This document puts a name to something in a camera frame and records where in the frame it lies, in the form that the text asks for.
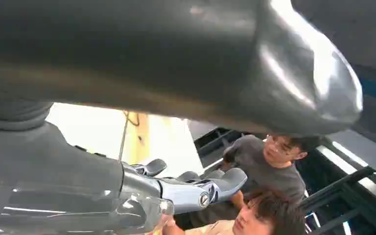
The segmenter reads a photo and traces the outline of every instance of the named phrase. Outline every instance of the young man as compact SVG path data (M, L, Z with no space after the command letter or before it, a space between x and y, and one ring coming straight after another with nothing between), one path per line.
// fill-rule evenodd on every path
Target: young man
M219 220L201 228L183 231L175 221L163 228L163 235L303 235L304 216L281 193L262 189L238 213L235 220Z
M319 137L290 138L268 135L266 142L253 135L236 140L223 153L223 170L239 167L248 176L241 191L232 202L211 205L205 210L177 216L178 225L184 229L201 227L221 219L234 219L241 209L242 193L259 187L281 191L292 203L299 203L305 192L305 183L296 170L294 161L307 156L319 144Z

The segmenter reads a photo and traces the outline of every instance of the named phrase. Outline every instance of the gray t-shirt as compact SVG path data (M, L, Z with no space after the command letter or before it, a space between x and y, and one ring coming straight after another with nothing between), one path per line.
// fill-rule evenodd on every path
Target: gray t-shirt
M244 194L259 187L270 187L283 192L293 203L299 203L304 195L305 183L295 165L286 168L274 168L263 156L264 142L253 135L236 140L224 151L225 158L234 160L233 166L239 167L248 179L241 188ZM239 210L231 202L214 204L202 211L190 213L194 227L215 223L217 220L235 219Z

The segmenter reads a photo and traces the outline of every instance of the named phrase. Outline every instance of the ceiling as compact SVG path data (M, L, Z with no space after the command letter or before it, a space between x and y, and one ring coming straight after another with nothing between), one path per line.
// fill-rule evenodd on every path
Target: ceiling
M376 70L376 0L292 0L292 4L351 64Z

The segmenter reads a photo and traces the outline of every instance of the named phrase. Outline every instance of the dark hair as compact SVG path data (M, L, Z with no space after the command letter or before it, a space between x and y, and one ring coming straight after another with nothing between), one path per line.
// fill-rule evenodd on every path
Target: dark hair
M290 144L299 147L303 152L309 152L318 147L321 143L321 137L301 137L290 138Z
M303 235L305 219L297 204L293 204L281 192L260 188L245 196L249 206L256 210L256 218L273 225L271 235Z

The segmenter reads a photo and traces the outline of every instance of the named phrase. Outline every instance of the man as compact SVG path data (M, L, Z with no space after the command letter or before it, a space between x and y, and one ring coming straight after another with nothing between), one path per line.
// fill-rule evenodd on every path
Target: man
M177 223L184 229L201 227L221 219L234 219L241 209L242 193L259 187L281 191L292 203L299 203L305 192L305 183L294 162L307 156L319 144L319 137L290 138L268 135L266 142L253 135L236 140L223 153L223 170L239 167L248 180L231 202L211 205L205 210L177 216Z
M238 213L235 220L219 220L201 228L183 231L175 221L163 228L163 235L303 235L303 214L286 197L261 189Z

